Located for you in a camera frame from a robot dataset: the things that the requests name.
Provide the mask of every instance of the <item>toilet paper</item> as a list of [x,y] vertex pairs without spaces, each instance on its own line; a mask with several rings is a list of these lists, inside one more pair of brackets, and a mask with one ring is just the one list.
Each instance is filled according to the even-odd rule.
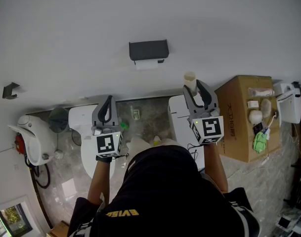
[[157,69],[158,59],[135,61],[137,70]]

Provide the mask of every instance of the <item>toilet paper holder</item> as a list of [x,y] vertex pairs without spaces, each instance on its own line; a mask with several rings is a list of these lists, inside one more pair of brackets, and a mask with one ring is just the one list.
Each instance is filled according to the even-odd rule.
[[157,63],[163,63],[169,56],[168,42],[166,39],[133,43],[130,42],[129,56],[135,65],[136,61],[145,60],[156,60]]

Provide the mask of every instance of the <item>cardboard box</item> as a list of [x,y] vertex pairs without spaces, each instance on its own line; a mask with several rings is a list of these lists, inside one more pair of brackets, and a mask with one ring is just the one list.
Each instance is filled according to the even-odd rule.
[[46,234],[46,237],[67,237],[69,225],[64,221],[61,221],[51,231]]
[[[255,138],[253,125],[249,122],[248,116],[252,109],[248,109],[248,101],[258,100],[259,108],[262,99],[271,101],[271,109],[277,110],[275,96],[250,97],[249,88],[271,88],[273,89],[271,77],[237,76],[221,86],[215,92],[218,97],[220,115],[224,118],[224,138],[217,144],[220,154],[251,162],[277,151],[280,148],[280,127],[279,119],[275,119],[270,127],[270,139],[267,147],[258,154],[253,150]],[[268,124],[274,112],[263,121]]]

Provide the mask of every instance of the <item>hand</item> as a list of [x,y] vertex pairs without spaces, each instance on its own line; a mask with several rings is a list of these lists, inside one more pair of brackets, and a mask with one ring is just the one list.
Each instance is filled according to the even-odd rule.
[[112,157],[99,157],[99,156],[97,156],[97,160],[101,161],[101,162],[111,162]]

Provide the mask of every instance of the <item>person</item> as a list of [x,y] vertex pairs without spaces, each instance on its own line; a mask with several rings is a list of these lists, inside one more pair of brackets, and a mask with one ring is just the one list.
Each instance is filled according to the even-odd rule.
[[87,199],[79,197],[68,236],[258,236],[243,188],[228,193],[215,143],[204,145],[205,173],[176,141],[133,137],[123,184],[109,203],[112,158],[99,158]]

